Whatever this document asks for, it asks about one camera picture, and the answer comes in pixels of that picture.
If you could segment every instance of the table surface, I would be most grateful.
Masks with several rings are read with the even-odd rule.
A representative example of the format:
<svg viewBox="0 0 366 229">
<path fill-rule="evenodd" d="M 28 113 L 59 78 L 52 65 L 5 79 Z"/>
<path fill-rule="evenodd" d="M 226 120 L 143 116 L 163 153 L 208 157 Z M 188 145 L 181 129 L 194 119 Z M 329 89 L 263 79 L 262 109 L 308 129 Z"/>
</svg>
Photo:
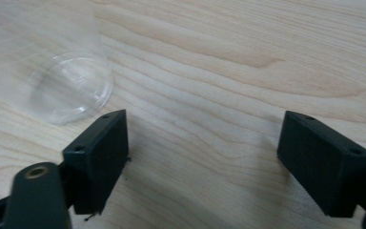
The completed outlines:
<svg viewBox="0 0 366 229">
<path fill-rule="evenodd" d="M 360 228 L 325 217 L 276 158 L 286 110 L 366 148 L 366 1 L 96 0 L 114 91 L 42 123 L 0 102 L 0 198 L 97 117 L 127 109 L 132 163 L 74 228 Z"/>
</svg>

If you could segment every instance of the clear plastic cup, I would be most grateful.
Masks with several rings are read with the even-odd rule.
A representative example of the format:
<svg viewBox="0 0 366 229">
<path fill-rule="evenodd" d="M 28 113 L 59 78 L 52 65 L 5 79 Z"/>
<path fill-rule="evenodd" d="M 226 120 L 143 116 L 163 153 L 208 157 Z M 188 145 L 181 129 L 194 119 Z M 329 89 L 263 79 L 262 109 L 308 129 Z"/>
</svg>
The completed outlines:
<svg viewBox="0 0 366 229">
<path fill-rule="evenodd" d="M 65 124 L 96 114 L 111 92 L 88 0 L 0 0 L 0 100 Z"/>
</svg>

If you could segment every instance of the black mount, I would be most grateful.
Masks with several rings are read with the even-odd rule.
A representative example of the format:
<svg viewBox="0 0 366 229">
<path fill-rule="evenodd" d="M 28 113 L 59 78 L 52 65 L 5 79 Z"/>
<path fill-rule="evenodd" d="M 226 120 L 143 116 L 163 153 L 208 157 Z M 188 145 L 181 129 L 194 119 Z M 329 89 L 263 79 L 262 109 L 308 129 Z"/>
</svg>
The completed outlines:
<svg viewBox="0 0 366 229">
<path fill-rule="evenodd" d="M 76 214 L 101 214 L 129 158 L 126 111 L 99 117 L 63 151 L 60 165 L 43 162 L 20 171 L 0 200 L 0 228 L 71 228 Z"/>
<path fill-rule="evenodd" d="M 325 215 L 351 218 L 357 205 L 366 211 L 366 149 L 346 136 L 286 112 L 277 154 Z"/>
</svg>

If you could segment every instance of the black plastic block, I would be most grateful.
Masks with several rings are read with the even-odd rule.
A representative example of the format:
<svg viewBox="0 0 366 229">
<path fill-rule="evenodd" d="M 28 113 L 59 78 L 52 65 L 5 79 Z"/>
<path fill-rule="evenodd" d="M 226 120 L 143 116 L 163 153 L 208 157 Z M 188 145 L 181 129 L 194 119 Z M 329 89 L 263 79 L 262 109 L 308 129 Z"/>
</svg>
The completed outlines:
<svg viewBox="0 0 366 229">
<path fill-rule="evenodd" d="M 76 214 L 101 213 L 129 159 L 126 111 L 98 118 L 63 150 Z"/>
<path fill-rule="evenodd" d="M 286 112 L 277 154 L 325 215 L 353 216 L 366 149 L 310 116 Z"/>
</svg>

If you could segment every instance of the wooden table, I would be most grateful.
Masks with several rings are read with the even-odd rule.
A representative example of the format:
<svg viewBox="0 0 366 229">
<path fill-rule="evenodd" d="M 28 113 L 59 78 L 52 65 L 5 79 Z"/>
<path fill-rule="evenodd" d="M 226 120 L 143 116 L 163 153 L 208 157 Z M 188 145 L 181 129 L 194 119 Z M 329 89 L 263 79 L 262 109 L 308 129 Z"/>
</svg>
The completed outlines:
<svg viewBox="0 0 366 229">
<path fill-rule="evenodd" d="M 0 102 L 0 198 L 12 177 L 127 109 L 132 163 L 74 228 L 360 228 L 325 217 L 276 158 L 286 110 L 366 147 L 366 1 L 96 0 L 115 78 L 97 116 L 42 123 Z"/>
</svg>

